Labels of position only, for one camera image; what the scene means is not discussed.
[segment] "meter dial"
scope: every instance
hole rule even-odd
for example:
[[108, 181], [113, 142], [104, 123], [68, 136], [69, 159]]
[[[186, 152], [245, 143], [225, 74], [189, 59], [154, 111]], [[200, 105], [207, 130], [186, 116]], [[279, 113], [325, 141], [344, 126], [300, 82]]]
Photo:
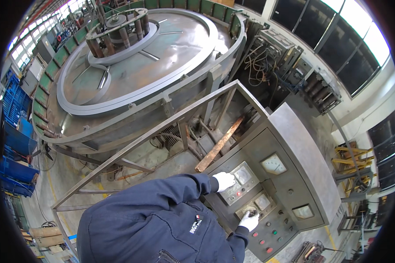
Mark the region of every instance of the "meter dial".
[[267, 172], [276, 175], [287, 171], [287, 168], [285, 168], [285, 165], [282, 163], [281, 159], [279, 159], [277, 154], [269, 156], [267, 159], [261, 162], [261, 165]]

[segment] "jacket logo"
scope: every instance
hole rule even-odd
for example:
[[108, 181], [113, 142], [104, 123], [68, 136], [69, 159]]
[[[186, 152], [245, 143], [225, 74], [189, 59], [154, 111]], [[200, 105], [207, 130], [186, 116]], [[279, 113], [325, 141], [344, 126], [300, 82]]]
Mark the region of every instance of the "jacket logo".
[[196, 215], [195, 222], [193, 222], [192, 226], [190, 227], [189, 233], [194, 234], [195, 231], [199, 228], [200, 223], [202, 222], [202, 217]]

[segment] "hand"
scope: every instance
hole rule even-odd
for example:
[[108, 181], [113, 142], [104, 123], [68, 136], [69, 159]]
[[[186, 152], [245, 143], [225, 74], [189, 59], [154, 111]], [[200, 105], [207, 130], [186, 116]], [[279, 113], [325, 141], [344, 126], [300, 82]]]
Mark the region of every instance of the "hand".
[[228, 187], [231, 187], [235, 184], [234, 175], [231, 173], [220, 172], [214, 175], [214, 177], [218, 181], [219, 185], [217, 192], [225, 191]]
[[259, 213], [255, 214], [254, 216], [250, 217], [250, 211], [247, 211], [243, 218], [240, 221], [239, 226], [244, 226], [247, 228], [249, 231], [252, 231], [257, 227], [257, 224], [259, 223]]

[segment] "factory wall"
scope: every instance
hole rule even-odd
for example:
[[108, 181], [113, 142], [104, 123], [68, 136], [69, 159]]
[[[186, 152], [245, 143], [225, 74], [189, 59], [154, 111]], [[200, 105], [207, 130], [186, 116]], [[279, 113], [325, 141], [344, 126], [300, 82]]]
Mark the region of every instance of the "factory wall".
[[[323, 69], [332, 78], [337, 79], [335, 73], [319, 55], [314, 53], [311, 47], [283, 26], [270, 19], [275, 2], [276, 0], [267, 0], [261, 15], [240, 5], [235, 5], [234, 7], [243, 9], [243, 13], [247, 14], [250, 18], [254, 18], [262, 23], [268, 23], [270, 28], [278, 31], [294, 44], [302, 46], [305, 50], [302, 56], [312, 64], [312, 70], [316, 69], [318, 71]], [[342, 102], [332, 110], [332, 113], [342, 126], [349, 140], [355, 138], [357, 135], [364, 134], [368, 129], [374, 127], [395, 110], [395, 65], [392, 58], [389, 58], [385, 62], [373, 80], [353, 98], [351, 98], [338, 79], [337, 82], [340, 84], [339, 89]], [[332, 135], [337, 144], [344, 143], [341, 134], [335, 126], [332, 129]]]

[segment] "worker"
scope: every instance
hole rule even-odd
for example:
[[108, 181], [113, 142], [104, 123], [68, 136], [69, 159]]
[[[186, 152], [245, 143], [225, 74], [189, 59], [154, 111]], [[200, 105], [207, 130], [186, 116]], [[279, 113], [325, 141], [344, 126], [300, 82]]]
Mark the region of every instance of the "worker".
[[113, 194], [85, 210], [77, 230], [81, 263], [244, 261], [259, 215], [247, 211], [228, 238], [200, 195], [233, 186], [234, 176], [178, 174]]

